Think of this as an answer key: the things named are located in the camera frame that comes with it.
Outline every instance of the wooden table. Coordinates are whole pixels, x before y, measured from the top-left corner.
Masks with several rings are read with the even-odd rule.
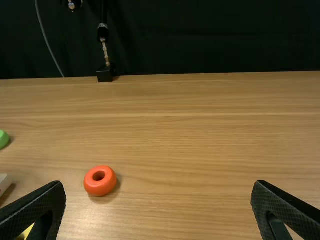
[[[2,207],[60,180],[59,240],[260,240],[266,180],[320,208],[320,72],[0,81]],[[83,188],[109,165],[121,185]]]

